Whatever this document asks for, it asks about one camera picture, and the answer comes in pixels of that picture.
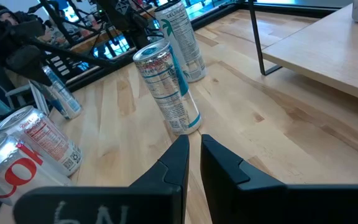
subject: metal rack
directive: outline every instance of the metal rack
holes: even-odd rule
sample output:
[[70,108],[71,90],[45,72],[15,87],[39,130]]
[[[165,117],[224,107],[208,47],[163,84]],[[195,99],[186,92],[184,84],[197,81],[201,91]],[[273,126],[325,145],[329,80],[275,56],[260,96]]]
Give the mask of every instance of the metal rack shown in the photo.
[[[70,22],[66,21],[63,18],[60,18],[55,11],[51,8],[49,4],[47,4],[47,0],[40,0],[41,4],[46,8],[46,10],[50,13],[50,16],[52,19],[57,23],[57,26],[59,29],[62,29],[64,31],[64,22],[67,22],[69,24],[73,24],[74,26],[81,27],[84,29],[88,29],[90,31],[93,31],[93,34],[87,36],[85,39],[81,40],[72,40],[70,34],[66,32],[62,32],[63,35],[68,39],[70,43],[70,47],[74,46],[75,44],[79,44],[82,41],[86,41],[89,38],[92,38],[96,35],[99,35],[99,32],[101,30],[94,30],[89,27],[83,27],[82,25],[79,25],[78,23],[83,20],[84,18],[80,15],[80,13],[83,13],[87,15],[88,13],[81,11],[80,9],[76,8],[75,5],[72,3],[71,0],[68,0],[69,5],[74,9],[75,14],[80,19],[77,22]],[[262,56],[262,48],[260,46],[260,39],[259,39],[259,32],[257,28],[257,19],[255,15],[255,11],[265,11],[265,12],[273,12],[273,13],[280,13],[280,14],[291,14],[291,15],[297,15],[297,16],[308,16],[308,17],[324,17],[328,14],[338,10],[338,9],[328,9],[328,8],[310,8],[310,7],[290,7],[290,6],[274,6],[271,4],[260,4],[257,1],[252,2],[246,2],[243,0],[237,1],[237,2],[231,2],[229,4],[223,4],[216,9],[212,10],[211,12],[208,12],[200,17],[197,17],[195,20],[193,20],[192,26],[194,30],[199,29],[223,16],[226,16],[238,9],[247,9],[250,11],[251,21],[252,21],[252,28],[254,31],[254,37],[255,37],[255,46],[257,49],[258,54],[258,60],[259,60],[259,67],[260,72],[262,75],[268,75],[272,72],[278,70],[281,66],[276,65],[268,70],[265,70],[264,62],[263,62],[263,56]],[[110,74],[114,70],[120,69],[123,66],[126,66],[127,64],[132,62],[132,56],[136,52],[135,48],[133,48],[133,44],[131,44],[131,38],[125,35],[130,51],[123,55],[122,57],[115,58],[115,63],[113,66],[110,67],[93,67],[90,72],[86,72],[86,75],[83,75],[81,78],[77,78],[75,80],[72,80],[71,82],[67,83],[68,88],[71,91],[75,91],[79,88],[82,88],[86,85],[89,85],[90,83],[96,81],[97,79]],[[69,62],[62,62],[67,68],[68,66],[66,64],[69,64]]]

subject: cable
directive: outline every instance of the cable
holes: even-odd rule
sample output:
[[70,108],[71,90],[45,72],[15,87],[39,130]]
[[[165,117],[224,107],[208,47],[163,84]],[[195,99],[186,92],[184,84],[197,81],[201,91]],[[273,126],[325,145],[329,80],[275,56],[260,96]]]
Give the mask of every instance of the cable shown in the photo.
[[137,5],[137,7],[139,7],[141,10],[143,10],[144,12],[146,12],[151,18],[157,20],[153,15],[151,15],[149,12],[147,12],[146,9],[144,9],[142,6],[140,6],[139,3],[135,2],[135,0],[132,0],[133,3],[135,3],[135,5]]
[[89,55],[91,52],[93,52],[94,46],[96,46],[96,43],[98,42],[99,36],[102,34],[103,24],[104,24],[104,22],[102,22],[102,24],[100,25],[100,32],[99,32],[98,36],[96,37],[96,39],[94,40],[93,46],[92,46],[91,50],[88,52],[88,55]]

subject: black stand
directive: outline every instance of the black stand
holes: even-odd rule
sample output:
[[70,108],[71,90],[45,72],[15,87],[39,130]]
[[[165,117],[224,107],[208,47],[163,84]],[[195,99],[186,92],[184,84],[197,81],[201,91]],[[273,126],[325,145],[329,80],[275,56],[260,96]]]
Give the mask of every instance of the black stand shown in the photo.
[[[70,47],[79,44],[83,41],[86,41],[96,35],[98,35],[102,29],[100,30],[95,30],[92,27],[88,27],[86,25],[86,22],[84,20],[84,18],[81,16],[81,12],[85,15],[89,15],[89,13],[82,11],[81,9],[77,9],[77,7],[75,6],[75,4],[72,2],[72,0],[68,0],[69,5],[73,8],[75,14],[78,16],[79,20],[76,22],[70,22],[64,18],[61,18],[58,15],[58,12],[56,11],[56,8],[52,8],[52,6],[50,5],[50,1],[49,0],[40,0],[40,5],[42,7],[45,8],[45,10],[48,12],[49,16],[53,19],[53,21],[55,22],[56,26],[58,27],[59,31],[62,32],[62,34],[64,35],[64,37],[66,38],[66,40],[68,41],[68,43],[70,44]],[[74,34],[69,34],[68,31],[66,30],[65,26],[63,25],[63,23],[68,23],[71,25],[74,25],[78,28],[82,28],[82,29],[86,29],[92,32],[92,34],[88,35],[87,37],[80,39],[80,40],[74,40],[72,35]]]
[[257,25],[255,9],[254,9],[254,1],[253,0],[248,1],[248,6],[249,6],[249,14],[251,15],[252,30],[254,31],[256,51],[258,53],[258,61],[259,61],[260,73],[262,75],[266,76],[266,75],[269,75],[269,74],[277,71],[282,66],[275,65],[272,68],[270,68],[268,70],[265,70],[264,57],[262,55],[262,48],[260,46],[259,31],[258,31],[258,25]]

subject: aluminum can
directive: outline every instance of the aluminum can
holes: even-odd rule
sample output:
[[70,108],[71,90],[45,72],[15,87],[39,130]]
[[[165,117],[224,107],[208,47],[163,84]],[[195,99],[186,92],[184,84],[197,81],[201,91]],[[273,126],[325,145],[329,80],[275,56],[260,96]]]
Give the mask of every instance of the aluminum can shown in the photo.
[[152,43],[140,49],[133,59],[173,133],[196,131],[201,115],[169,41]]
[[206,67],[198,47],[185,5],[181,0],[169,1],[156,8],[155,17],[164,37],[170,41],[173,53],[187,82],[206,76]]
[[64,175],[72,175],[82,163],[82,152],[74,142],[32,106],[19,109],[4,119],[0,132],[26,142]]
[[48,66],[43,67],[43,70],[52,82],[52,85],[46,86],[33,80],[30,81],[31,84],[39,89],[50,104],[56,108],[64,118],[73,119],[78,117],[82,112],[80,103]]
[[72,186],[26,143],[0,134],[0,201],[14,205],[26,192],[45,186]]

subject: wooden table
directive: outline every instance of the wooden table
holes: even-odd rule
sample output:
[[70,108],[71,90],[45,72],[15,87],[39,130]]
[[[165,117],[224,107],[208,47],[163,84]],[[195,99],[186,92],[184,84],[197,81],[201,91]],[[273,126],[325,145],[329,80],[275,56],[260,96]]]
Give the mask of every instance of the wooden table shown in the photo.
[[264,58],[358,97],[358,23],[352,4],[267,47]]
[[[314,19],[258,12],[264,45]],[[208,75],[190,84],[203,124],[190,138],[186,224],[211,223],[200,174],[208,133],[285,183],[358,183],[358,98],[286,68],[261,77],[247,11],[196,31]],[[51,118],[79,145],[80,186],[128,186],[175,140],[134,64],[78,91],[82,114]],[[11,224],[9,208],[0,224]]]

